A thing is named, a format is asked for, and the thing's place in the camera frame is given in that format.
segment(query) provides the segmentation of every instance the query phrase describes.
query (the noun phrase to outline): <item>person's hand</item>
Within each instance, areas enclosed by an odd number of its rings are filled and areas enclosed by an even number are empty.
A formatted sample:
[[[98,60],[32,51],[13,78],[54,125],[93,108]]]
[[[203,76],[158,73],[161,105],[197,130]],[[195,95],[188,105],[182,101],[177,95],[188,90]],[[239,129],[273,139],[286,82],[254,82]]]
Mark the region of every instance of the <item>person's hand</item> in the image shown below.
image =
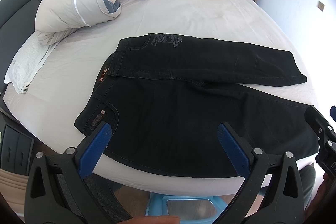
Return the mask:
[[[311,201],[310,205],[304,212],[305,219],[307,219],[320,206],[322,199],[327,193],[327,187],[330,179],[326,173],[323,175],[323,179],[324,181],[317,190],[316,196],[314,197],[314,199]]]
[[[180,221],[177,216],[141,216],[119,224],[180,224]]]

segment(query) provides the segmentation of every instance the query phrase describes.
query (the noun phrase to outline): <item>white pillow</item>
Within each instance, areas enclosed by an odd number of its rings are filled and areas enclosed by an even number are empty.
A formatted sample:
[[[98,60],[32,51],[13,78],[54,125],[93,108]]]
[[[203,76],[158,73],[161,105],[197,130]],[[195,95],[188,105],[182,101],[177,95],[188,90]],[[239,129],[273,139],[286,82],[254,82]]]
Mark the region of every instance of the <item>white pillow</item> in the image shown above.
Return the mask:
[[[115,19],[120,6],[119,0],[42,0],[35,19],[37,38],[51,45],[78,28]]]
[[[28,85],[58,43],[43,45],[33,32],[15,54],[6,72],[5,84],[13,83],[17,93],[26,93]]]

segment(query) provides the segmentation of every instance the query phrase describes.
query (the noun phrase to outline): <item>white towel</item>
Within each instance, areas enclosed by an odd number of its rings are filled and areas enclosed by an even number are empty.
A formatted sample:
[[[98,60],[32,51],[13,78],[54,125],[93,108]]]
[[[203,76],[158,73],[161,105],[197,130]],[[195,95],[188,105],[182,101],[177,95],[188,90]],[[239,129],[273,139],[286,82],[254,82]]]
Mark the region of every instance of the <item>white towel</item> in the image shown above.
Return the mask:
[[[5,84],[13,83],[17,93],[26,93],[28,85],[58,43],[42,45],[33,32],[15,54],[6,72]]]

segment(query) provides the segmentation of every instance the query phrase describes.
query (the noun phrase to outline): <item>decorative pillow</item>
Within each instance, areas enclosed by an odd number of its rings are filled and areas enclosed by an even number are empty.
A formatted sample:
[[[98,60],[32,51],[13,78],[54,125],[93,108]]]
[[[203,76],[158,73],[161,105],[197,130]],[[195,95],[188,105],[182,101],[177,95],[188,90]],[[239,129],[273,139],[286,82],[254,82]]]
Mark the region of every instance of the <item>decorative pillow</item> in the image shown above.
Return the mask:
[[[120,6],[119,0],[42,0],[35,19],[37,38],[51,45],[78,28],[115,19]]]

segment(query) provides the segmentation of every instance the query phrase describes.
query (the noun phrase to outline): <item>black drawer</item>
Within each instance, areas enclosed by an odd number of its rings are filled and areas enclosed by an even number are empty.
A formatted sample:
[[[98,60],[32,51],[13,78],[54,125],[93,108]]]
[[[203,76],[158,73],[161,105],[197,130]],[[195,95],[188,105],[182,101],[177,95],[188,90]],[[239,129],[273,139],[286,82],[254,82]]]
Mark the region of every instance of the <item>black drawer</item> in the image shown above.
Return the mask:
[[[34,139],[9,126],[0,115],[0,168],[28,175]]]

